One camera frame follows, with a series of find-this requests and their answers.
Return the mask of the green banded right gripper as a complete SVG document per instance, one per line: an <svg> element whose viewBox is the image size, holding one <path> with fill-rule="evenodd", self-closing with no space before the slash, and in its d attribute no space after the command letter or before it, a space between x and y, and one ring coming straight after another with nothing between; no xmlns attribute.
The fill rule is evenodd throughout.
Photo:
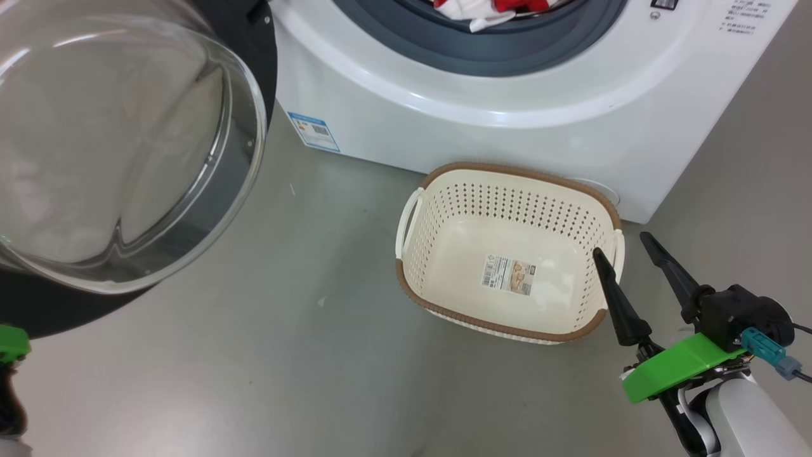
<svg viewBox="0 0 812 457"><path fill-rule="evenodd" d="M716 290L699 284L650 232L640 240L653 265L664 273L678 299L684 323L699 324L701 301ZM719 454L721 443L701 402L709 393L688 401L686 393L712 381L728 381L750 373L749 356L743 350L733 353L716 347L706 336L696 334L664 349L650 339L652 328L629 303L617 272L603 250L593 249L593 260L618 344L638 345L638 363L625 368L622 388L632 404L658 401L687 454Z"/></svg>

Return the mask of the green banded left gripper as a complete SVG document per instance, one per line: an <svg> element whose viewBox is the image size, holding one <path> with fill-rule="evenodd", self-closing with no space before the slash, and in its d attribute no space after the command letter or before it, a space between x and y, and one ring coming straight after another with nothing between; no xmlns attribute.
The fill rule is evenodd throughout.
<svg viewBox="0 0 812 457"><path fill-rule="evenodd" d="M30 352L28 333L0 325L0 439L16 439L28 428L28 416L13 387L13 376Z"/></svg>

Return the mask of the round glass washer door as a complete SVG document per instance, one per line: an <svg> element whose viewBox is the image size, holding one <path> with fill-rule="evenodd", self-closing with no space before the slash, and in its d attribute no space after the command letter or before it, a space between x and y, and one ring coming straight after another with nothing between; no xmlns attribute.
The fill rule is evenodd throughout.
<svg viewBox="0 0 812 457"><path fill-rule="evenodd" d="M277 75L269 0L0 0L0 325L75 329L207 251Z"/></svg>

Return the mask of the red and white clothes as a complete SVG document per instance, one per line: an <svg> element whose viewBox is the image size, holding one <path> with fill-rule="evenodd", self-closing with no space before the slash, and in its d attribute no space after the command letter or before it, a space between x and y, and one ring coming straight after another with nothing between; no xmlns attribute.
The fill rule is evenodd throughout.
<svg viewBox="0 0 812 457"><path fill-rule="evenodd" d="M574 0L430 0L435 11L450 20L469 23L469 31L507 23L520 15L548 13Z"/></svg>

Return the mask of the printed product label sticker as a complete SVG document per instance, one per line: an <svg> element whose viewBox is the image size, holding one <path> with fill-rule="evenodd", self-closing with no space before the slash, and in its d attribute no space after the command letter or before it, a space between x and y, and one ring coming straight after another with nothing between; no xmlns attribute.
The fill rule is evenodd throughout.
<svg viewBox="0 0 812 457"><path fill-rule="evenodd" d="M537 266L504 256L487 255L480 283L488 289L531 295Z"/></svg>

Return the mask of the cream perforated laundry basket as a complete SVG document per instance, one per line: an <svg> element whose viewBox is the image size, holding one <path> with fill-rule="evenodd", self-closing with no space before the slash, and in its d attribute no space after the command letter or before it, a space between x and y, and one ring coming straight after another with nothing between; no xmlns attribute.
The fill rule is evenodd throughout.
<svg viewBox="0 0 812 457"><path fill-rule="evenodd" d="M496 164L435 169L404 205L395 273L414 303L441 319L510 340L559 345L608 315L592 251L625 263L615 205L577 180ZM537 266L531 295L485 288L487 255Z"/></svg>

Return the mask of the white front-load washing machine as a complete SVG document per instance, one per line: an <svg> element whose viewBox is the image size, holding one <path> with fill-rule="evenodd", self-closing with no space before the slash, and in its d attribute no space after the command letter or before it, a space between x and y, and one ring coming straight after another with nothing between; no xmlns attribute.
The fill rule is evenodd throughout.
<svg viewBox="0 0 812 457"><path fill-rule="evenodd" d="M390 50L334 0L270 0L276 99L341 153L429 173L507 164L595 185L646 223L799 0L627 0L565 63L467 76Z"/></svg>

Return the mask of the blue energy label sticker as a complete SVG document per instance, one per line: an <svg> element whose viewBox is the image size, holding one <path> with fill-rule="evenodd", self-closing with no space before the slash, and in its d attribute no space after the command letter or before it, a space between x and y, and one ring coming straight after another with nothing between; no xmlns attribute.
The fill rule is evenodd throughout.
<svg viewBox="0 0 812 457"><path fill-rule="evenodd" d="M299 138L307 147L341 153L336 139L325 121L295 112L288 112L287 116L299 134Z"/></svg>

